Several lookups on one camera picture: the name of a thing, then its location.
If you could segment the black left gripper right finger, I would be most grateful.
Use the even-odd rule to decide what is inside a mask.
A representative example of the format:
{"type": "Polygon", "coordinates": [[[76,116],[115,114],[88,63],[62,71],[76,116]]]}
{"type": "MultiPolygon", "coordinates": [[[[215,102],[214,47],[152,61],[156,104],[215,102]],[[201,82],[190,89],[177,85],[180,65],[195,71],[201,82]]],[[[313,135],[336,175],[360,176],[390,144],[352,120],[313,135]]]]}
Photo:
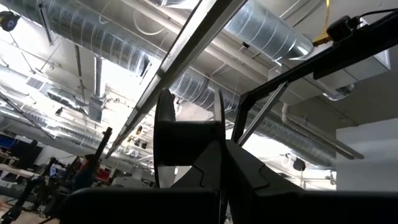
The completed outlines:
{"type": "Polygon", "coordinates": [[[398,193],[304,190],[235,142],[225,145],[234,224],[398,224],[398,193]]]}

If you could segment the black ceiling spotlight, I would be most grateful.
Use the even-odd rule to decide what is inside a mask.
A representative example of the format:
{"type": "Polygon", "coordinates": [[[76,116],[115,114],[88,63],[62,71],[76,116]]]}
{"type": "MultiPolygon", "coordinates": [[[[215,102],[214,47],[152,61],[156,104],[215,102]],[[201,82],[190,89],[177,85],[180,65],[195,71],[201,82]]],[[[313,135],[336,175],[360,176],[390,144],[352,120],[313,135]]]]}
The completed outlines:
{"type": "Polygon", "coordinates": [[[15,29],[20,18],[21,17],[19,15],[14,14],[11,11],[1,11],[0,27],[6,32],[10,32],[15,29]]]}
{"type": "Polygon", "coordinates": [[[305,161],[301,160],[300,158],[296,158],[292,166],[295,170],[299,172],[304,171],[307,167],[305,161]]]}

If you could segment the black rig frame post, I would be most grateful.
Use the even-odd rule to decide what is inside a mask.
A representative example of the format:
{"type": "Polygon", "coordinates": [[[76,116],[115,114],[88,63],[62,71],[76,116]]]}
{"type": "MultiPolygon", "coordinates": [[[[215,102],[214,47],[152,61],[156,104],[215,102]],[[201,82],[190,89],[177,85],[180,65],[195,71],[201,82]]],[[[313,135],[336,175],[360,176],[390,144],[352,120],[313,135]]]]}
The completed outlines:
{"type": "Polygon", "coordinates": [[[398,31],[393,31],[393,28],[398,26],[398,8],[367,12],[353,20],[359,21],[364,16],[380,13],[385,13],[386,16],[370,25],[352,30],[352,34],[342,41],[334,43],[296,67],[246,92],[240,99],[232,140],[243,145],[292,82],[311,73],[316,80],[323,78],[398,45],[398,31]],[[272,95],[271,98],[246,128],[249,110],[255,102],[269,94],[272,95]]]}

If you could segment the silver ribbed ceiling duct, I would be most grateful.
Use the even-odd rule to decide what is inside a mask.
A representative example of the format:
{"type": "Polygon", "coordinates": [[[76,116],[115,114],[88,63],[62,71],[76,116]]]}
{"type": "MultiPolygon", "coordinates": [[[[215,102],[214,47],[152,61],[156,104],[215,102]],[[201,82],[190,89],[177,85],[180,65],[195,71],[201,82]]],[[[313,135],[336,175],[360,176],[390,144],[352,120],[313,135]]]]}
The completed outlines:
{"type": "Polygon", "coordinates": [[[273,61],[298,60],[313,49],[310,40],[257,0],[248,0],[224,29],[273,61]]]}
{"type": "MultiPolygon", "coordinates": [[[[164,50],[156,52],[155,47],[149,46],[136,35],[127,34],[117,25],[101,24],[97,13],[74,0],[0,0],[0,4],[40,25],[40,10],[43,9],[51,31],[137,74],[144,71],[144,59],[160,61],[166,54],[164,50]]],[[[214,95],[216,88],[222,88],[225,107],[237,112],[239,96],[199,74],[192,67],[174,81],[170,91],[213,112],[210,108],[213,100],[210,97],[214,95]]],[[[335,170],[335,152],[292,129],[272,112],[264,118],[254,134],[286,145],[299,158],[311,164],[335,170]]]]}

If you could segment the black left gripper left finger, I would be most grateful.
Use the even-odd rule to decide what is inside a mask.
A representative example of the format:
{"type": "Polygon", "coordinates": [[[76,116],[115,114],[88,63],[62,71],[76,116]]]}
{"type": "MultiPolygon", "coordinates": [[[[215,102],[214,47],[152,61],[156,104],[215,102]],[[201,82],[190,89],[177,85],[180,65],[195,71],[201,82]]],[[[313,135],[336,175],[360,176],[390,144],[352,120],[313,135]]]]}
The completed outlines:
{"type": "Polygon", "coordinates": [[[165,189],[96,187],[69,196],[60,224],[220,224],[221,145],[212,142],[165,189]]]}

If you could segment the black overhead light bar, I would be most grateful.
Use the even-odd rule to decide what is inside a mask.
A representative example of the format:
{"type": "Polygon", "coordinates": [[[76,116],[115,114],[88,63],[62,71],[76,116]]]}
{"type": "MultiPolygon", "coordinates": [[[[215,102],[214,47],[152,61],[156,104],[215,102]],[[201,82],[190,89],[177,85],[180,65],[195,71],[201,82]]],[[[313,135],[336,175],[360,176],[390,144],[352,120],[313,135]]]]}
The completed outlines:
{"type": "Polygon", "coordinates": [[[154,107],[163,88],[178,76],[204,51],[228,21],[248,0],[200,0],[177,35],[162,63],[151,72],[151,81],[105,155],[112,153],[129,136],[145,115],[154,107]]]}

